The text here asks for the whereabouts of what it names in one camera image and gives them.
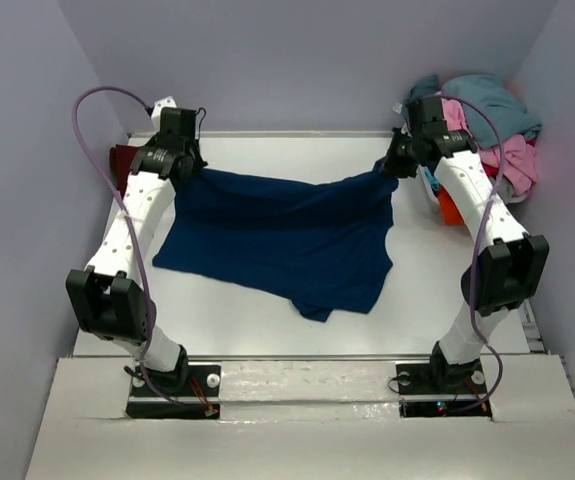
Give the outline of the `navy blue t shirt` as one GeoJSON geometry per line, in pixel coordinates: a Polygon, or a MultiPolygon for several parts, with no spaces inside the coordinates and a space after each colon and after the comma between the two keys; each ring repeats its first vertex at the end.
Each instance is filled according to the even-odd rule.
{"type": "Polygon", "coordinates": [[[203,169],[177,193],[153,264],[285,298],[308,320],[367,314],[392,268],[398,186],[379,163],[324,184],[203,169]]]}

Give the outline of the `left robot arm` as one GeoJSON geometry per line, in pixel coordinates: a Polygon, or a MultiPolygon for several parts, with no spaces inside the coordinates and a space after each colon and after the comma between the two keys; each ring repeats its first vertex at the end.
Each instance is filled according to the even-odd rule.
{"type": "Polygon", "coordinates": [[[80,329],[125,349],[140,362],[143,378],[168,395],[187,386],[187,352],[156,325],[144,256],[177,192],[205,165],[196,116],[171,97],[155,104],[158,130],[136,151],[118,213],[86,266],[66,278],[80,329]]]}

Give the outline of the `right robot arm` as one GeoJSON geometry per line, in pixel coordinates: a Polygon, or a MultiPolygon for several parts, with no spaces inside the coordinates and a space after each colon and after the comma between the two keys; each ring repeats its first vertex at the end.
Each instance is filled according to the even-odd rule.
{"type": "Polygon", "coordinates": [[[398,179],[427,168],[448,192],[474,241],[463,273],[461,310],[427,364],[398,374],[408,394],[449,394],[481,369],[480,356],[498,325],[536,292],[549,244],[513,217],[484,171],[465,130],[451,130],[438,96],[406,106],[407,128],[394,129],[383,173],[398,179]]]}

